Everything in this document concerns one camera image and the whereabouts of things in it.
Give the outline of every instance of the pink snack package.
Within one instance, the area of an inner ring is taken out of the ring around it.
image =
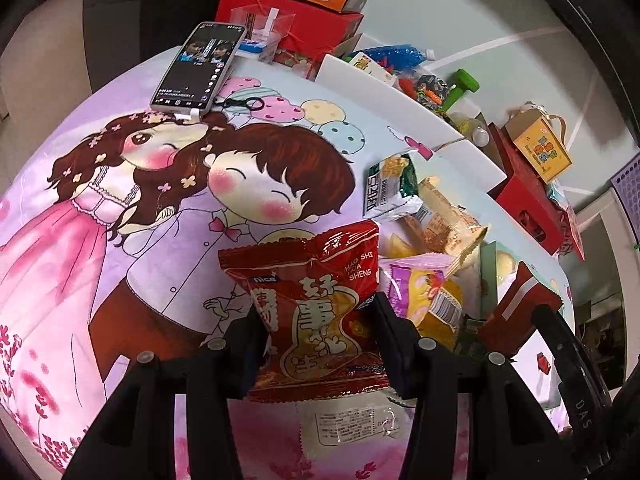
[[[450,254],[439,253],[418,254],[407,258],[380,258],[378,290],[386,294],[396,315],[411,319],[418,325],[426,312],[410,309],[411,303],[418,303],[411,300],[423,294],[427,294],[429,300],[432,300],[444,283],[447,269],[453,260],[454,257]]]

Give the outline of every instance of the phone case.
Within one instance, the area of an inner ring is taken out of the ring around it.
[[[230,67],[232,65],[231,62],[232,62],[234,56],[236,55],[236,52],[238,51],[238,48],[240,47],[240,44],[242,43],[242,40],[244,40],[244,38],[246,37],[246,27],[244,28],[244,31],[242,32],[239,40],[234,45],[234,49],[232,50],[232,52],[231,52],[231,54],[229,56],[229,60],[227,61],[226,65],[224,66],[224,68],[220,72],[220,75],[218,76],[218,81],[216,82],[216,85],[213,87],[213,90],[211,92],[211,97],[209,98],[209,101],[207,102],[207,105],[204,108],[181,107],[181,106],[175,106],[175,105],[167,106],[167,105],[158,105],[158,104],[154,103],[154,101],[156,100],[156,96],[158,95],[158,91],[162,87],[162,83],[164,82],[164,79],[166,78],[167,74],[169,73],[169,70],[171,70],[171,68],[174,66],[174,64],[178,60],[178,57],[184,51],[184,49],[186,48],[186,46],[189,43],[190,39],[194,35],[194,33],[196,33],[196,31],[204,23],[210,23],[211,25],[233,25],[235,27],[241,27],[242,26],[242,25],[237,25],[235,23],[222,23],[222,22],[201,22],[198,25],[196,25],[196,27],[187,36],[187,39],[184,41],[184,43],[182,44],[182,46],[178,50],[178,53],[175,55],[174,59],[172,60],[172,62],[170,63],[170,65],[167,67],[166,71],[162,75],[162,79],[158,83],[158,86],[156,87],[156,90],[154,91],[154,94],[151,97],[151,101],[149,102],[149,107],[152,110],[156,110],[158,112],[168,112],[168,113],[173,113],[173,114],[187,115],[187,116],[191,116],[191,117],[193,117],[193,115],[194,115],[194,114],[191,113],[192,110],[197,110],[199,117],[202,117],[204,114],[208,113],[211,110],[211,107],[213,106],[213,101],[214,101],[216,95],[218,94],[218,91],[220,90],[222,85],[225,83],[226,78],[228,77],[229,69],[230,69]]]

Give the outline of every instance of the gift bag handle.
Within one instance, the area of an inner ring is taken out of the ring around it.
[[[564,136],[566,135],[566,121],[559,115],[548,115],[547,118],[549,119],[549,121],[552,121],[553,119],[558,119],[560,121],[560,127],[562,129],[562,133],[560,133],[560,142],[562,142],[562,145],[564,146]]]

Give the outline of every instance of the metal screw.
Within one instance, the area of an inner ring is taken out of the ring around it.
[[[499,352],[491,352],[489,354],[489,361],[491,361],[496,366],[502,366],[507,362],[507,359],[504,358],[504,355]]]
[[[423,337],[418,341],[418,346],[423,350],[433,350],[438,344],[430,337]]]
[[[151,350],[145,350],[138,354],[136,357],[136,361],[138,361],[141,365],[146,365],[154,360],[154,353]]]
[[[207,343],[207,348],[209,348],[209,350],[223,350],[225,346],[226,341],[221,337],[216,337]]]

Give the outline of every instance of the brown pants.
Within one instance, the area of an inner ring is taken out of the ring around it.
[[[161,316],[133,293],[127,280],[122,280],[89,323],[89,336],[100,376],[105,380],[121,355],[132,362],[145,350],[161,360],[189,357],[206,334]]]

